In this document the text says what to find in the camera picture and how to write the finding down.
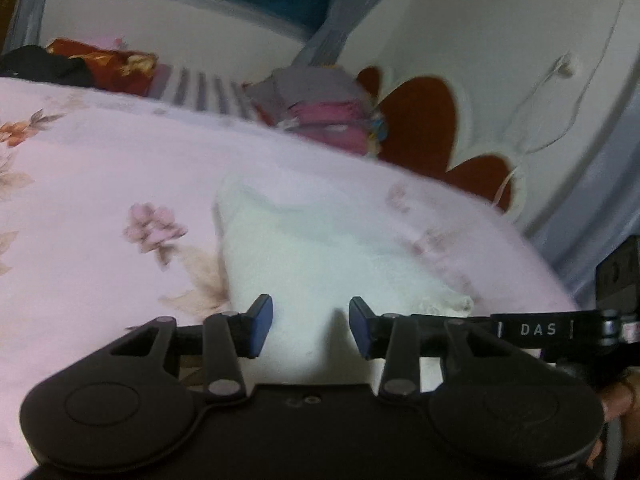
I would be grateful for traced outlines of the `person right hand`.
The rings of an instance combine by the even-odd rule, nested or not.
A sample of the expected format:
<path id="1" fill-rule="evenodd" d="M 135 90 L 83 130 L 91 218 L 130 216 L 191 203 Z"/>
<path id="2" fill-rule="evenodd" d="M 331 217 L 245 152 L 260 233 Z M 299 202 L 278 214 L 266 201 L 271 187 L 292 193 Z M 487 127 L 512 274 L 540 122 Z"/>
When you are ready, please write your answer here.
<path id="1" fill-rule="evenodd" d="M 639 370 L 600 394 L 606 422 L 620 423 L 620 462 L 617 479 L 639 478 Z"/>

